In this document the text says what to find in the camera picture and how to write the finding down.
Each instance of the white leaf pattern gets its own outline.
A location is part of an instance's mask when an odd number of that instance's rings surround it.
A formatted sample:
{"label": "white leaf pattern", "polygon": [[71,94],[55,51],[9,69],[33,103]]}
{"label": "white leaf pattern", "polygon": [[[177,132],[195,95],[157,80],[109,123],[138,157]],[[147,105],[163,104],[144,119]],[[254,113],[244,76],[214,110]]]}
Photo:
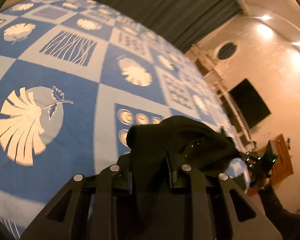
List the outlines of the white leaf pattern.
{"label": "white leaf pattern", "polygon": [[73,3],[69,3],[69,2],[63,3],[62,6],[68,7],[68,8],[71,8],[71,9],[78,9],[79,8],[79,6],[77,6],[77,5],[73,4]]}
{"label": "white leaf pattern", "polygon": [[99,12],[102,12],[102,13],[104,13],[104,14],[108,14],[108,15],[111,14],[111,12],[109,12],[108,10],[103,9],[103,8],[99,8],[98,11],[99,11]]}
{"label": "white leaf pattern", "polygon": [[49,120],[51,120],[51,118],[55,114],[56,110],[57,110],[57,103],[54,103],[48,110]]}
{"label": "white leaf pattern", "polygon": [[164,56],[159,55],[158,56],[159,60],[161,61],[161,63],[168,69],[168,70],[174,70],[174,65],[167,60]]}
{"label": "white leaf pattern", "polygon": [[20,3],[10,8],[10,11],[25,11],[30,9],[34,3]]}
{"label": "white leaf pattern", "polygon": [[36,105],[33,93],[26,96],[25,88],[20,88],[20,98],[13,90],[8,96],[13,105],[5,100],[1,114],[9,115],[9,119],[0,119],[0,144],[7,151],[8,158],[18,164],[33,165],[34,154],[46,148],[39,134],[44,132],[40,124],[41,108]]}
{"label": "white leaf pattern", "polygon": [[150,86],[152,83],[152,76],[145,68],[139,65],[136,61],[130,58],[119,60],[119,67],[122,76],[127,76],[126,81],[141,87]]}
{"label": "white leaf pattern", "polygon": [[65,99],[65,94],[60,89],[56,88],[56,86],[53,86],[51,95],[53,99],[58,102],[61,102],[63,99]]}
{"label": "white leaf pattern", "polygon": [[79,19],[77,20],[77,25],[85,30],[100,30],[102,28],[102,25],[99,23],[96,23],[94,21],[88,20],[88,19]]}
{"label": "white leaf pattern", "polygon": [[22,41],[28,37],[28,35],[35,28],[35,24],[32,23],[18,23],[5,29],[3,32],[3,38],[5,41]]}
{"label": "white leaf pattern", "polygon": [[208,111],[207,111],[205,103],[202,101],[202,99],[197,95],[193,95],[192,98],[193,98],[194,103],[200,108],[200,110],[203,113],[207,114]]}

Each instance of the television screen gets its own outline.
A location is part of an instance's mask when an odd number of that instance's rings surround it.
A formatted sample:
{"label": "television screen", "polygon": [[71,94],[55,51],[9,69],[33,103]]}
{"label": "television screen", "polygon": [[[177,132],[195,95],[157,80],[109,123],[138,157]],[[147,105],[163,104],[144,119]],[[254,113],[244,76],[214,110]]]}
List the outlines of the television screen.
{"label": "television screen", "polygon": [[261,96],[248,79],[244,79],[229,93],[237,104],[249,128],[254,127],[271,114]]}

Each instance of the black fabric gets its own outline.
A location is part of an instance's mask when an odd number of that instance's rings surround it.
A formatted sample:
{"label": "black fabric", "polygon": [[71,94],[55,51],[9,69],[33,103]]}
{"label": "black fabric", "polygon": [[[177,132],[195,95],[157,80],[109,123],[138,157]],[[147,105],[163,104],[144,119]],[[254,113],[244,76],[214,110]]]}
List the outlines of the black fabric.
{"label": "black fabric", "polygon": [[236,0],[96,0],[155,31],[182,52],[241,12]]}
{"label": "black fabric", "polygon": [[259,192],[267,218],[282,235],[283,240],[300,239],[300,214],[284,209],[271,185]]}
{"label": "black fabric", "polygon": [[186,164],[217,176],[239,157],[239,152],[224,133],[184,116],[172,116],[159,124],[132,126],[127,134],[131,148],[133,188],[142,220],[150,219],[152,203],[147,193],[161,192],[157,187],[166,177],[166,157],[170,151]]}

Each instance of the blue square panel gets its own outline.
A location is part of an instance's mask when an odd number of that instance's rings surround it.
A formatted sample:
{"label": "blue square panel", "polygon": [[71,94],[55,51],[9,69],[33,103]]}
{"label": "blue square panel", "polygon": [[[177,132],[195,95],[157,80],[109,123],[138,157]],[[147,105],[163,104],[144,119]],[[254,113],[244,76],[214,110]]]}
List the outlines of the blue square panel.
{"label": "blue square panel", "polygon": [[18,18],[0,29],[0,55],[17,58],[54,24]]}
{"label": "blue square panel", "polygon": [[154,60],[154,63],[157,66],[160,66],[164,70],[168,71],[170,74],[175,77],[179,76],[179,70],[176,67],[176,63],[169,57],[169,54],[162,52],[158,52],[150,47],[151,55]]}
{"label": "blue square panel", "polygon": [[0,81],[0,190],[46,203],[94,174],[98,83],[17,60]]}
{"label": "blue square panel", "polygon": [[131,35],[139,35],[141,33],[141,24],[125,15],[118,16],[114,26]]}
{"label": "blue square panel", "polygon": [[109,25],[92,20],[80,14],[72,16],[70,19],[63,22],[62,25],[94,35],[106,41],[109,41],[112,32],[112,27]]}
{"label": "blue square panel", "polygon": [[185,84],[158,66],[155,66],[155,70],[167,105],[186,115],[200,119]]}
{"label": "blue square panel", "polygon": [[123,155],[130,152],[127,146],[127,133],[132,125],[158,124],[164,117],[130,106],[115,104],[115,126],[117,135],[118,154]]}
{"label": "blue square panel", "polygon": [[39,52],[74,64],[87,66],[96,42],[71,32],[61,31]]}
{"label": "blue square panel", "polygon": [[211,107],[210,101],[206,100],[206,98],[201,96],[200,94],[195,93],[193,90],[189,89],[188,92],[194,102],[200,119],[209,124],[217,125],[212,117],[212,115],[215,115],[215,113],[214,109]]}
{"label": "blue square panel", "polygon": [[101,83],[166,105],[153,64],[109,44]]}
{"label": "blue square panel", "polygon": [[148,45],[134,34],[115,27],[112,30],[110,43],[153,63]]}
{"label": "blue square panel", "polygon": [[61,11],[61,10],[58,10],[57,8],[51,7],[51,8],[43,8],[43,9],[33,13],[32,15],[56,20],[66,14],[67,14],[66,11]]}

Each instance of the person's arm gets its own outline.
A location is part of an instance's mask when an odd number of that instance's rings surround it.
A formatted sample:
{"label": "person's arm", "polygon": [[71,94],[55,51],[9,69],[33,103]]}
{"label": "person's arm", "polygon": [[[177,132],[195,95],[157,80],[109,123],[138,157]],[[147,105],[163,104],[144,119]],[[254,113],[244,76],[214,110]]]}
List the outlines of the person's arm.
{"label": "person's arm", "polygon": [[270,183],[259,191],[259,195],[267,218],[281,233],[283,240],[291,237],[300,225],[300,215],[283,208]]}

